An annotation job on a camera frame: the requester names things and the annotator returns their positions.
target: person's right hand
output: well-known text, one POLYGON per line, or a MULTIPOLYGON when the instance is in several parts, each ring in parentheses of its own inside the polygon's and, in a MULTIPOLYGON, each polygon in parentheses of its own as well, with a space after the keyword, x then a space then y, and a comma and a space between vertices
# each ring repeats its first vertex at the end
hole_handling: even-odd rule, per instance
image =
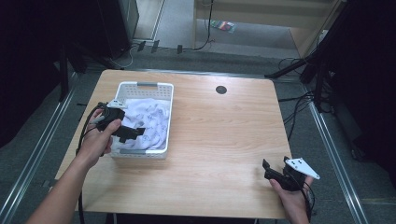
MULTIPOLYGON (((308 186, 311 186, 314 178, 308 176, 305 179, 305 183, 308 186)), ((309 223, 308 216, 306 215, 306 206, 305 199, 303 194, 298 191, 288 191, 282 189, 280 184, 274 180, 270 179, 271 186, 279 195, 280 200, 282 201, 283 207, 285 208, 286 217, 292 224, 306 224, 309 223)))
MULTIPOLYGON (((99 117, 103 112, 102 109, 97 109, 90 118, 94 120, 99 117)), ((95 128, 95 124, 89 124, 87 127, 87 132, 84 136, 84 140, 81 145, 81 149, 77 154, 75 160, 82 161, 87 165, 87 168, 90 169, 93 167, 99 160, 99 157, 103 153, 109 153, 111 151, 111 143, 112 138, 110 137, 119 127, 121 126, 121 120, 116 119, 110 122, 106 129, 102 132, 99 132, 95 128)))

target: wire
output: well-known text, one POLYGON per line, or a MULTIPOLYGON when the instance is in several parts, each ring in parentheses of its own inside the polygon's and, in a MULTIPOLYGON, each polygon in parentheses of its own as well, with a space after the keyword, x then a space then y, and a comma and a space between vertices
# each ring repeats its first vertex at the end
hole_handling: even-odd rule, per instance
MULTIPOLYGON (((297 186, 300 186, 298 181, 294 178, 294 176, 289 171, 284 169, 284 172, 286 172, 289 176, 291 176, 291 179, 293 179, 293 181, 297 184, 297 186)), ((306 196, 306 193, 304 192, 304 185, 302 187, 300 187, 300 192, 303 194, 303 197, 304 197, 304 200, 305 200, 305 209, 306 209, 306 215, 308 217, 308 221, 311 222, 311 214, 312 214, 313 207, 311 207, 311 204, 309 203, 308 197, 306 196)))
POLYGON ((128 63, 127 65, 118 64, 118 63, 114 62, 113 59, 110 59, 110 61, 121 68, 127 68, 127 67, 131 66, 131 64, 134 62, 134 58, 132 57, 132 50, 136 47, 137 47, 137 45, 132 45, 131 48, 129 49, 129 56, 131 57, 131 62, 128 63))
POLYGON ((283 63, 283 61, 285 61, 285 60, 291 60, 291 62, 293 62, 293 61, 299 60, 299 59, 296 59, 296 58, 284 58, 284 59, 280 60, 279 63, 277 64, 277 68, 278 68, 279 70, 282 70, 282 69, 280 68, 280 65, 281 65, 281 64, 283 63))
MULTIPOLYGON (((209 4, 209 5, 205 5, 204 4, 204 1, 203 1, 203 3, 202 3, 202 6, 204 6, 204 7, 210 7, 210 6, 212 6, 213 5, 213 3, 211 3, 211 4, 209 4)), ((209 27, 208 26, 210 26, 211 24, 209 23, 208 25, 206 25, 206 20, 204 20, 204 26, 205 26, 205 29, 209 32, 209 27)), ((210 44, 210 46, 209 46, 209 49, 207 49, 206 50, 206 52, 208 52, 211 48, 212 48, 212 42, 215 42, 215 39, 211 39, 211 40, 209 40, 209 44, 210 44)))
POLYGON ((198 49, 189 49, 189 50, 200 50, 200 49, 203 49, 203 48, 206 46, 206 44, 209 43, 209 38, 210 38, 210 22, 211 22, 211 20, 212 20, 213 1, 214 1, 214 0, 211 0, 211 1, 210 1, 209 22, 208 22, 208 26, 207 26, 207 39, 206 39, 206 42, 205 42, 200 48, 198 48, 198 49))
POLYGON ((201 5, 204 6, 204 7, 211 7, 213 5, 213 1, 210 4, 204 4, 204 0, 203 0, 201 5))
POLYGON ((314 206, 315 206, 315 194, 314 191, 311 189, 311 186, 309 186, 307 183, 305 183, 308 186, 308 192, 310 192, 312 194, 312 205, 311 205, 311 212, 312 210, 314 210, 314 206))
MULTIPOLYGON (((90 115, 87 117, 87 119, 85 120, 84 126, 82 127, 81 130, 81 135, 79 136, 79 140, 78 140, 78 148, 76 149, 76 156, 79 152, 79 149, 81 148, 82 145, 82 140, 84 139, 84 136, 86 133, 92 131, 93 129, 96 129, 97 127, 88 130, 87 132, 85 132, 85 130, 87 129, 88 123, 90 122, 90 117, 92 117, 93 113, 95 112, 96 109, 100 108, 99 105, 97 105, 90 113, 90 115)), ((82 206, 82 191, 79 193, 78 196, 78 215, 79 215, 79 222, 81 224, 85 223, 85 219, 84 219, 84 210, 83 210, 83 206, 82 206)))
POLYGON ((285 119, 283 119, 283 122, 284 122, 284 124, 287 124, 287 123, 289 123, 291 120, 292 120, 292 124, 291 124, 291 127, 290 127, 290 131, 289 131, 289 134, 288 134, 288 140, 290 140, 291 139, 291 135, 292 135, 292 133, 293 133, 293 130, 294 130, 294 127, 295 127, 295 120, 296 120, 296 117, 297 117, 297 113, 299 113, 299 112, 301 112, 301 111, 303 111, 304 109, 306 109, 307 108, 307 106, 309 105, 309 103, 311 103, 312 102, 312 91, 308 91, 308 92, 306 92, 304 95, 302 95, 302 96, 300 96, 300 97, 295 97, 295 98, 287 98, 287 99, 281 99, 281 100, 278 100, 279 102, 286 102, 286 101, 292 101, 292 100, 298 100, 297 101, 297 104, 295 105, 295 107, 294 107, 294 111, 293 111, 293 113, 292 114, 290 114, 288 117, 286 117, 285 119))
POLYGON ((89 129, 87 132, 85 132, 84 135, 83 135, 83 137, 85 137, 85 135, 86 135, 88 132, 90 132, 90 131, 92 131, 92 130, 95 130, 95 129, 99 128, 99 127, 102 127, 102 126, 104 126, 104 125, 106 125, 106 124, 105 124, 105 123, 102 123, 102 124, 100 124, 100 125, 96 125, 94 128, 91 128, 91 129, 89 129))
MULTIPOLYGON (((154 48, 153 46, 145 46, 145 48, 154 48)), ((169 49, 169 50, 175 50, 175 48, 167 48, 167 47, 156 47, 156 49, 169 49)))

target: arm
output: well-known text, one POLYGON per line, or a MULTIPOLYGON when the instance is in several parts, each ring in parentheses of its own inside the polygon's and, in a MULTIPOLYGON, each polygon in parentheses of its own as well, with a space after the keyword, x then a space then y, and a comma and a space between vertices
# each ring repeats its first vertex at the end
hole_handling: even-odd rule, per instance
MULTIPOLYGON (((96 110, 91 119, 101 112, 102 110, 96 110)), ((110 152, 110 135, 120 125, 121 121, 117 119, 102 133, 97 129, 86 133, 79 153, 27 223, 70 223, 88 171, 98 162, 103 152, 110 152)))
MULTIPOLYGON (((311 186, 314 179, 308 176, 305 183, 311 186)), ((286 218, 291 224, 308 224, 308 216, 306 215, 305 199, 300 191, 288 191, 282 189, 279 183, 271 179, 271 186, 279 195, 282 201, 283 207, 285 208, 286 218)))

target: wooden table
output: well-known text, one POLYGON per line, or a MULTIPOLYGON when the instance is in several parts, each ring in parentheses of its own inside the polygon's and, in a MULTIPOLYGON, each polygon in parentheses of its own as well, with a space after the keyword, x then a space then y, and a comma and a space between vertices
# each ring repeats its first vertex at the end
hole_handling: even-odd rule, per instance
POLYGON ((175 86, 166 160, 111 158, 89 171, 84 210, 201 217, 284 218, 262 159, 284 167, 290 148, 271 80, 106 70, 56 178, 75 156, 83 122, 122 81, 175 86), (217 86, 227 89, 216 92, 217 86))

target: white mounting plate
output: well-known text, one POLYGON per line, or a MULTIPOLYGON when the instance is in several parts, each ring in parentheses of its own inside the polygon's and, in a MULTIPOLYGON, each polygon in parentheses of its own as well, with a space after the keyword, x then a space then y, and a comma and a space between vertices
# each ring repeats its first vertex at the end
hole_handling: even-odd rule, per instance
POLYGON ((109 108, 117 108, 117 109, 124 109, 124 108, 126 108, 126 105, 121 103, 120 101, 114 99, 114 100, 110 101, 107 104, 107 107, 109 107, 109 108))
POLYGON ((285 160, 285 163, 300 173, 312 176, 315 179, 320 179, 320 176, 303 160, 303 158, 285 160))

